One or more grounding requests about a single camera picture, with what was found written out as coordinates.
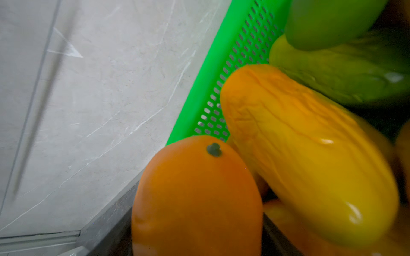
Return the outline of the yellow mango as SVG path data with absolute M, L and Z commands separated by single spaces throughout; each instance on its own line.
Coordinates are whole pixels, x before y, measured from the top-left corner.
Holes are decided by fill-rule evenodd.
M 364 247 L 399 209 L 391 142 L 363 118 L 270 65 L 246 65 L 220 102 L 243 160 L 322 238 Z

